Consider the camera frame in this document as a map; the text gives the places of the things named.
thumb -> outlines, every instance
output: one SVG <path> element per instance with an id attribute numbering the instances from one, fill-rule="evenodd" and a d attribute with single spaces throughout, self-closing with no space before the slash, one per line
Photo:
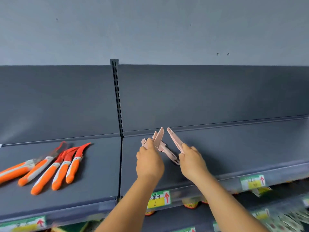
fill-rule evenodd
<path id="1" fill-rule="evenodd" d="M 179 156 L 179 162 L 180 163 L 184 162 L 184 153 L 180 153 L 178 156 Z"/>

finger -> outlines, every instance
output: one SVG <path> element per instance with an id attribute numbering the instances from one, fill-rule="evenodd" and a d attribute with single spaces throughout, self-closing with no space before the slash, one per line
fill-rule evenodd
<path id="1" fill-rule="evenodd" d="M 184 161 L 184 154 L 180 153 L 178 156 L 179 156 L 179 162 L 181 164 Z"/>
<path id="2" fill-rule="evenodd" d="M 145 147 L 140 147 L 139 148 L 139 152 L 144 152 L 145 150 L 147 150 Z"/>
<path id="3" fill-rule="evenodd" d="M 154 149 L 155 148 L 154 143 L 153 143 L 151 138 L 147 139 L 147 148 L 148 149 Z"/>
<path id="4" fill-rule="evenodd" d="M 183 151 L 184 152 L 186 152 L 186 151 L 188 151 L 188 150 L 190 150 L 191 148 L 190 147 L 188 147 L 188 145 L 187 144 L 185 144 L 185 143 L 183 143 L 182 144 L 182 148 L 183 148 Z"/>

forearm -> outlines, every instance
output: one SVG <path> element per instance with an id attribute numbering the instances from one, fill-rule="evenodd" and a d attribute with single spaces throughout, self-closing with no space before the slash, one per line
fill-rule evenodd
<path id="1" fill-rule="evenodd" d="M 207 199 L 222 232 L 268 232 L 210 173 L 202 174 L 195 184 Z"/>
<path id="2" fill-rule="evenodd" d="M 96 229 L 96 232 L 139 232 L 149 202 L 158 181 L 137 178 L 126 195 Z"/>

person's left hand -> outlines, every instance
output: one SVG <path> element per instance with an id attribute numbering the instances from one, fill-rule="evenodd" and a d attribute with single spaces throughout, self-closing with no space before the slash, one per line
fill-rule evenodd
<path id="1" fill-rule="evenodd" d="M 147 147 L 141 147 L 136 154 L 137 178 L 147 177 L 159 181 L 164 173 L 164 163 L 151 138 L 147 139 Z"/>

orange knife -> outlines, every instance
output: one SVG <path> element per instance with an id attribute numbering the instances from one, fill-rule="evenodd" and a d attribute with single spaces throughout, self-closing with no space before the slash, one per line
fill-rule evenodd
<path id="1" fill-rule="evenodd" d="M 77 169 L 79 167 L 79 162 L 82 160 L 83 158 L 83 151 L 84 149 L 89 146 L 91 144 L 91 142 L 80 146 L 80 148 L 78 148 L 75 157 L 72 161 L 72 164 L 70 165 L 68 172 L 66 173 L 66 182 L 68 184 L 72 183 L 75 177 L 75 173 L 77 172 Z"/>
<path id="2" fill-rule="evenodd" d="M 64 162 L 61 164 L 58 169 L 54 179 L 52 180 L 52 190 L 59 190 L 61 187 L 63 179 L 66 177 L 66 172 L 68 171 L 69 165 L 71 164 L 73 155 L 79 147 L 72 147 L 67 150 L 66 156 L 64 157 Z"/>
<path id="3" fill-rule="evenodd" d="M 42 174 L 42 176 L 37 180 L 37 182 L 34 184 L 34 186 L 31 189 L 31 194 L 32 195 L 38 195 L 43 187 L 48 183 L 48 181 L 52 178 L 52 176 L 55 174 L 57 168 L 61 165 L 63 162 L 63 159 L 67 152 L 70 149 L 62 152 L 58 158 L 56 159 L 55 162 L 52 163 L 52 165 Z"/>
<path id="4" fill-rule="evenodd" d="M 60 143 L 60 146 L 50 152 L 47 156 L 41 156 L 39 158 L 34 158 L 27 160 L 24 163 L 17 164 L 13 167 L 10 167 L 2 172 L 0 172 L 0 184 L 14 178 L 17 178 L 21 175 L 27 174 L 27 178 L 22 180 L 25 184 L 35 178 L 46 166 L 46 162 L 49 161 L 49 158 L 56 157 L 59 153 L 65 150 L 67 147 L 66 142 Z"/>

